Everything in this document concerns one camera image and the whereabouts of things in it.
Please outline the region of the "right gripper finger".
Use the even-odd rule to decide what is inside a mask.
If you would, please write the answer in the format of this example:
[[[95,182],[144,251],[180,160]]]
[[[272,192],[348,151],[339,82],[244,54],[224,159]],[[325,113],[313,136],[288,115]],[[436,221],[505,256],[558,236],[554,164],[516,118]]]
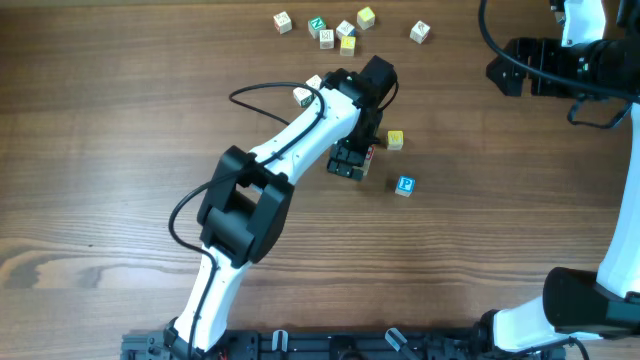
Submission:
[[[500,92],[509,97],[521,97],[523,89],[523,75],[514,71],[493,69],[486,72]]]
[[[526,37],[514,38],[500,49],[491,38],[487,38],[487,45],[496,53],[496,57],[487,65],[487,71],[493,69],[507,69],[526,72],[528,66],[528,39]]]

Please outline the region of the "red letter I block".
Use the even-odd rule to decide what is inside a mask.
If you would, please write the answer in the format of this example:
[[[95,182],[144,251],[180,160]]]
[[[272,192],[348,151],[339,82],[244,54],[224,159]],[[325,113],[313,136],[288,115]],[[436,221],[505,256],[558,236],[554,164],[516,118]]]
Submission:
[[[371,161],[375,152],[375,147],[373,145],[368,147],[368,151],[366,153],[365,161]]]

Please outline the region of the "blue letter P block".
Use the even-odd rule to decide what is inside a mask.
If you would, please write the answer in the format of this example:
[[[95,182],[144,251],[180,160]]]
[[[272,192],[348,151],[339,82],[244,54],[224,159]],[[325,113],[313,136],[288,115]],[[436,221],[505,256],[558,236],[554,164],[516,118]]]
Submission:
[[[395,193],[409,197],[415,188],[416,180],[408,176],[400,176],[396,184]]]

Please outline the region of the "red letter A block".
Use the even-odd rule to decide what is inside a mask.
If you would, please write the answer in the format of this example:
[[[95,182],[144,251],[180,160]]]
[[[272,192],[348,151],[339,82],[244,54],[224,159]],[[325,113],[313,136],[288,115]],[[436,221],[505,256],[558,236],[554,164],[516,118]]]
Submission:
[[[362,171],[362,176],[365,177],[368,174],[369,168],[370,168],[370,164],[371,164],[371,160],[370,159],[366,159],[363,163],[363,165],[360,167],[360,170]]]

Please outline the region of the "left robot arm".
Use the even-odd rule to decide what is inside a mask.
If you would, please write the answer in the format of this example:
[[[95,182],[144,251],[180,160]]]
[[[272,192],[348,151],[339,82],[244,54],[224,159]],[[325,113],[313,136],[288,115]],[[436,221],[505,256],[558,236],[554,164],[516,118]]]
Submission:
[[[164,331],[172,356],[202,359],[222,338],[245,272],[280,237],[296,183],[323,154],[329,173],[362,179],[383,111],[398,88],[394,66],[378,56],[359,72],[327,73],[309,89],[311,104],[284,130],[248,152],[230,147],[211,180],[176,205],[170,230],[182,208],[203,197],[197,213],[201,243],[194,249],[200,270],[183,313]]]

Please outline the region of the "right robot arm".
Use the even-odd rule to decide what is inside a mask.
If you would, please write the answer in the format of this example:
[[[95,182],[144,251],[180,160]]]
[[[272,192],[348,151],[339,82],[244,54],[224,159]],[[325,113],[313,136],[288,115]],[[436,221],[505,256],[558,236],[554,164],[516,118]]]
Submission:
[[[570,99],[567,121],[586,102],[623,100],[621,110],[599,130],[631,121],[631,153],[608,250],[595,271],[556,267],[540,296],[487,317],[489,345],[519,357],[586,340],[617,340],[639,334],[639,4],[623,1],[617,24],[621,39],[604,37],[606,15],[599,1],[553,1],[560,16],[559,39],[520,37],[500,47],[486,24],[488,2],[479,5],[478,23],[485,43],[495,52],[486,76],[508,97],[522,94],[524,80],[539,97]]]

